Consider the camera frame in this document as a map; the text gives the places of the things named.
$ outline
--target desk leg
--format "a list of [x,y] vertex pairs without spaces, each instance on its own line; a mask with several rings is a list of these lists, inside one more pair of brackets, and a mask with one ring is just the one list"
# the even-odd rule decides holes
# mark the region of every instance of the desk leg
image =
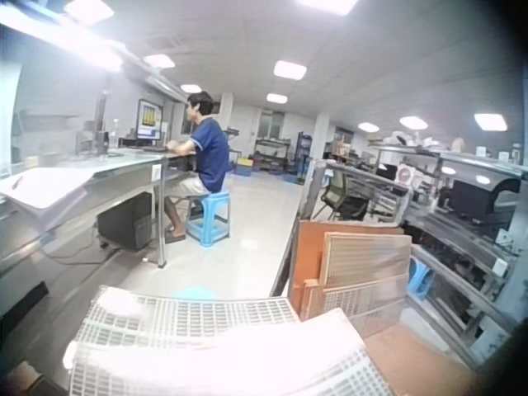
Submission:
[[158,268],[164,268],[167,265],[165,259],[165,179],[167,177],[168,160],[162,160],[162,170],[159,179],[158,191]]

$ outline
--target orange board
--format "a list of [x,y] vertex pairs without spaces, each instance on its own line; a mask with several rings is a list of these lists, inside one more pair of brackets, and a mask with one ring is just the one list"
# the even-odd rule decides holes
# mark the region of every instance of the orange board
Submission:
[[297,314],[300,314],[301,310],[304,281],[319,279],[321,274],[325,233],[402,235],[403,230],[399,227],[388,227],[387,225],[369,226],[365,224],[301,221],[294,262],[293,288],[290,297],[290,302]]
[[402,324],[366,338],[365,344],[370,359],[398,395],[462,396],[475,384],[471,370]]

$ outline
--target computer monitor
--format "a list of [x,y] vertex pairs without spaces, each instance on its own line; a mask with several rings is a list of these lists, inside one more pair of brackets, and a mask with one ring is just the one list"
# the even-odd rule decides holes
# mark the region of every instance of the computer monitor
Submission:
[[162,138],[163,108],[150,101],[139,99],[136,136],[138,139],[160,140]]

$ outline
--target blue plastic stool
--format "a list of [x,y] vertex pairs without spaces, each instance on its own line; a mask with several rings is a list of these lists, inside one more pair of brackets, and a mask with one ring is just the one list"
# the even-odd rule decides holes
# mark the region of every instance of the blue plastic stool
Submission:
[[[209,248],[220,239],[229,236],[231,225],[231,197],[227,191],[209,194],[208,196],[196,196],[190,198],[190,205],[197,200],[204,207],[204,215],[198,219],[189,218],[187,222],[187,233],[200,241],[201,246]],[[227,219],[216,214],[218,209],[225,205],[228,207]]]
[[174,299],[216,299],[216,294],[201,287],[187,287],[177,291],[171,297]]
[[428,266],[423,265],[416,258],[411,259],[409,267],[409,282],[407,290],[419,299],[425,299],[427,292],[431,288],[435,273]]

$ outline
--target black chair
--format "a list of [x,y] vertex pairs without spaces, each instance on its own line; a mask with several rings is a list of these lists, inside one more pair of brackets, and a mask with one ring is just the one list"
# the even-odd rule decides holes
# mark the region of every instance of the black chair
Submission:
[[347,194],[347,178],[343,172],[336,170],[333,171],[333,177],[321,196],[321,201],[324,206],[315,214],[314,219],[329,206],[332,208],[332,213],[328,216],[328,220],[333,220],[339,215],[339,219],[342,220],[362,221],[369,205],[369,200]]

